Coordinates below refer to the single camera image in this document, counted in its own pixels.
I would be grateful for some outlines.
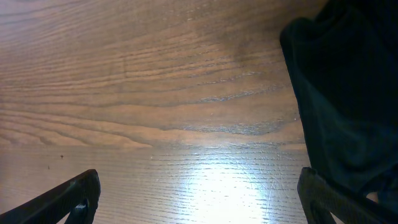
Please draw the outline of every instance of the wooden surface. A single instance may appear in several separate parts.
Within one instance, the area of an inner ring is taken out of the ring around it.
[[[87,169],[95,223],[305,223],[279,32],[324,0],[0,2],[0,213]]]

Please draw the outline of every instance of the dark fabric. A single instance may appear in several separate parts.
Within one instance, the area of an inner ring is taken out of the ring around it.
[[[280,43],[311,166],[398,212],[398,1],[331,0]]]

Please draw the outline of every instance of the brown wood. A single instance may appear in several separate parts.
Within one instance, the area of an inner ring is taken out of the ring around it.
[[[0,2],[0,213],[97,169],[95,223],[305,223],[279,32],[324,3]]]

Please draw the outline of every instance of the wood grain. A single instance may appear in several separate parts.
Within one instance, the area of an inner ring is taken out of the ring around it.
[[[325,1],[0,2],[0,213],[97,169],[95,223],[305,223],[279,32]]]

